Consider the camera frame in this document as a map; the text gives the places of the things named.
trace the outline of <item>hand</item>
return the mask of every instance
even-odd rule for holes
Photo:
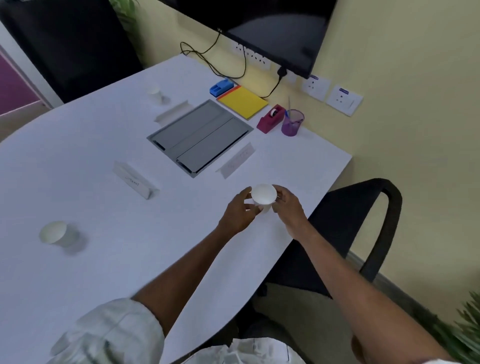
[[[287,227],[292,238],[300,241],[301,237],[312,228],[299,199],[285,187],[273,185],[278,193],[272,208]]]
[[[242,192],[235,195],[228,204],[225,213],[218,223],[218,228],[232,237],[240,231],[245,230],[255,219],[255,216],[262,211],[261,206],[246,204],[245,200],[252,198],[250,195],[251,187],[245,188]]]

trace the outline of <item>black cable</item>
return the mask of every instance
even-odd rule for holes
[[[263,96],[261,98],[267,98],[275,91],[277,86],[280,84],[280,81],[282,81],[282,78],[287,75],[287,69],[282,66],[278,69],[276,73],[278,74],[278,82],[276,83],[275,87],[272,89],[272,91],[270,91],[270,93],[267,96]]]
[[[241,76],[237,76],[237,77],[232,77],[232,76],[226,76],[224,75],[223,73],[221,73],[218,69],[216,69],[216,67],[214,65],[212,65],[208,60],[207,58],[205,58],[204,54],[206,52],[208,52],[209,50],[211,50],[213,48],[213,46],[215,44],[217,44],[218,42],[218,39],[220,38],[220,33],[218,33],[217,37],[216,37],[216,40],[215,42],[204,52],[199,52],[197,50],[195,50],[190,44],[188,44],[187,42],[180,42],[180,50],[181,50],[181,53],[185,56],[188,56],[190,53],[193,53],[193,54],[196,54],[201,60],[203,60],[207,65],[208,67],[210,67],[210,69],[212,70],[213,73],[215,73],[217,76],[220,76],[220,77],[225,77],[225,78],[231,78],[231,79],[234,79],[234,80],[238,80],[240,78],[242,78],[243,76],[245,76],[245,73],[247,72],[247,55],[245,54],[245,47],[242,46],[243,48],[243,57],[245,59],[245,68],[243,70],[243,74]],[[186,45],[188,47],[190,47],[190,49],[183,49],[182,45]]]

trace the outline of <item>purple door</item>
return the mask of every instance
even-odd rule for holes
[[[0,54],[0,115],[38,100],[38,96]]]

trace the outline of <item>purple pen holder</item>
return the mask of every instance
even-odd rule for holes
[[[298,110],[285,111],[285,117],[283,118],[282,133],[286,136],[295,136],[299,131],[300,125],[305,120],[305,115]]]

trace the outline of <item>white shirt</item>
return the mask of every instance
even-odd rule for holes
[[[153,314],[128,298],[114,300],[76,321],[53,345],[48,364],[158,364],[165,336]],[[305,364],[286,344],[270,338],[234,339],[188,358],[189,364]],[[430,364],[445,363],[433,361]]]

